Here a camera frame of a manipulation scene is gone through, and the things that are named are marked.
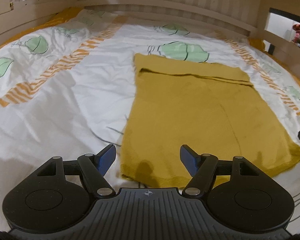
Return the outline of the mustard yellow knit garment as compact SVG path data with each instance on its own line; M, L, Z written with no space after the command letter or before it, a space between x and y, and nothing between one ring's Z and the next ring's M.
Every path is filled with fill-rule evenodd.
M300 161L300 146L239 68L142 54L134 66L136 96L120 148L124 177L185 187L183 145L221 160L243 156L271 177Z

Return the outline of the white leaf-print duvet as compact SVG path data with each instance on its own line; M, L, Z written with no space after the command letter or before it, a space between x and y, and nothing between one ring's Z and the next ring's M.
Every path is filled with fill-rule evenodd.
M300 84L247 38L176 21L77 9L0 49L0 230L6 194L54 155L65 160L121 144L135 96L136 53L200 51L246 72L293 140Z

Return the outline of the orange bed sheet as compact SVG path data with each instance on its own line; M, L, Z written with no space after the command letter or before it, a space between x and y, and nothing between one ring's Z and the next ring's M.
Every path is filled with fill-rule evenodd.
M7 30L0 34L0 48L34 31L66 23L72 18L76 17L78 13L83 9L83 7L66 8L55 15L41 17L34 21L27 22L25 24Z

